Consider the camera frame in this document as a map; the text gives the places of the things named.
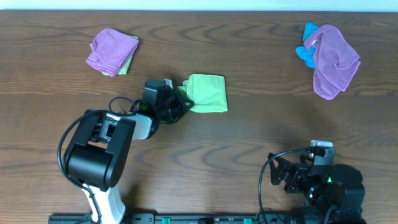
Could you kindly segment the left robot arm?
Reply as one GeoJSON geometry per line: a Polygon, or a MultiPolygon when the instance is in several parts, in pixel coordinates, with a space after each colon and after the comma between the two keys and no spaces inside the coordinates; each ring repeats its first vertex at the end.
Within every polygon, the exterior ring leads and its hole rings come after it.
{"type": "Polygon", "coordinates": [[[64,132],[57,149],[64,177],[84,191],[86,215],[52,215],[49,223],[132,223],[118,182],[134,140],[151,138],[161,124],[179,121],[194,106],[165,80],[146,80],[142,98],[127,113],[86,110],[64,132]]]}

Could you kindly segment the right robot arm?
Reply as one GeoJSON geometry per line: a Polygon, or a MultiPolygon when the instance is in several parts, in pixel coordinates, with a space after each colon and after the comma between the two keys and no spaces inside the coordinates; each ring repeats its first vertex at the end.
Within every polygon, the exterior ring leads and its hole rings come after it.
{"type": "Polygon", "coordinates": [[[334,164],[334,149],[304,152],[299,163],[268,155],[271,183],[285,182],[288,194],[303,194],[304,206],[279,218],[281,223],[366,223],[362,216],[365,196],[361,172],[334,164]]]}

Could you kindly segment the green microfiber cloth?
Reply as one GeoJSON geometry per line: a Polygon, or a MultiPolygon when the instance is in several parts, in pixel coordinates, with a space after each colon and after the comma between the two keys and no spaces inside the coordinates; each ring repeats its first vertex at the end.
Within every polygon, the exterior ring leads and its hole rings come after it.
{"type": "Polygon", "coordinates": [[[196,113],[223,113],[228,111],[226,82],[223,76],[192,74],[177,90],[194,102],[190,109],[196,113]]]}

